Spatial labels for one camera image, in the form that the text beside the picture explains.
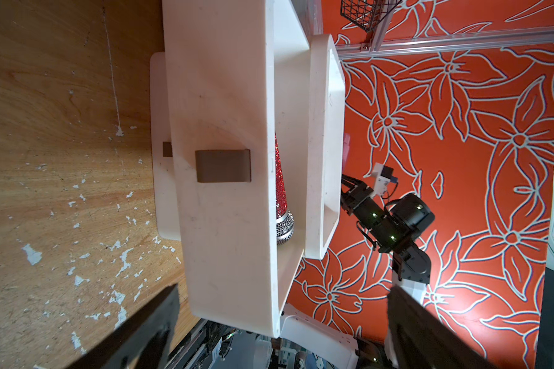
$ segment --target wooden plank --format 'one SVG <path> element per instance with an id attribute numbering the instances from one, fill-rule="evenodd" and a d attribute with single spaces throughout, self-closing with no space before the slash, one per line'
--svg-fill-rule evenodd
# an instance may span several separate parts
<path id="1" fill-rule="evenodd" d="M 159 1 L 0 1 L 0 367 L 63 367 L 169 284 L 174 343 L 196 323 L 156 231 L 162 50 Z"/>

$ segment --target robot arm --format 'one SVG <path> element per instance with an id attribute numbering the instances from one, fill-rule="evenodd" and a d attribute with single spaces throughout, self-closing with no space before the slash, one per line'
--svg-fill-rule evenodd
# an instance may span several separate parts
<path id="1" fill-rule="evenodd" d="M 379 207 L 373 201 L 373 197 L 387 192 L 385 186 L 393 177 L 391 168 L 381 164 L 378 168 L 377 190 L 370 188 L 363 181 L 343 174 L 341 182 L 348 191 L 341 191 L 341 207 L 349 216 L 356 216 L 357 229 L 373 248 L 380 253 L 393 252 L 392 285 L 401 287 L 422 305 L 431 277 L 431 260 L 425 252 L 416 247 L 414 240 L 431 225 L 435 215 L 414 194 L 392 200 L 384 209 Z M 389 330 L 384 342 L 384 356 L 381 346 L 343 334 L 289 304 L 283 309 L 281 326 L 281 337 L 305 347 L 339 369 L 369 368 L 373 364 L 383 367 L 390 362 L 394 367 L 398 367 Z"/>
<path id="2" fill-rule="evenodd" d="M 373 201 L 374 190 L 356 178 L 343 174 L 341 206 L 357 218 L 357 229 L 380 253 L 393 252 L 392 269 L 398 280 L 428 284 L 431 260 L 416 247 L 416 240 L 435 220 L 429 207 L 416 195 L 408 194 L 379 207 Z"/>

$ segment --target red glitter microphone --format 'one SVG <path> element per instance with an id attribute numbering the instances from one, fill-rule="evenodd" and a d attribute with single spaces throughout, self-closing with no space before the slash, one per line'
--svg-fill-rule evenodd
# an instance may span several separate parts
<path id="1" fill-rule="evenodd" d="M 281 158 L 275 135 L 275 190 L 277 197 L 277 245 L 286 243 L 294 234 L 294 216 L 287 209 L 287 197 L 283 184 L 283 171 L 281 170 Z"/>

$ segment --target wire basket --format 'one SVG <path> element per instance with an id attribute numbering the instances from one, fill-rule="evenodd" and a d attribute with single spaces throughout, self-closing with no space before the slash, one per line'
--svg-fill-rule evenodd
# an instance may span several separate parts
<path id="1" fill-rule="evenodd" d="M 341 0 L 341 15 L 365 32 L 390 15 L 402 0 Z"/>

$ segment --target microphone grille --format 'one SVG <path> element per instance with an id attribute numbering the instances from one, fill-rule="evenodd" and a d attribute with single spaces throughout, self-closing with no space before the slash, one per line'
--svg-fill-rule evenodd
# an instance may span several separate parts
<path id="1" fill-rule="evenodd" d="M 287 211 L 277 219 L 277 245 L 286 243 L 294 234 L 294 215 Z"/>

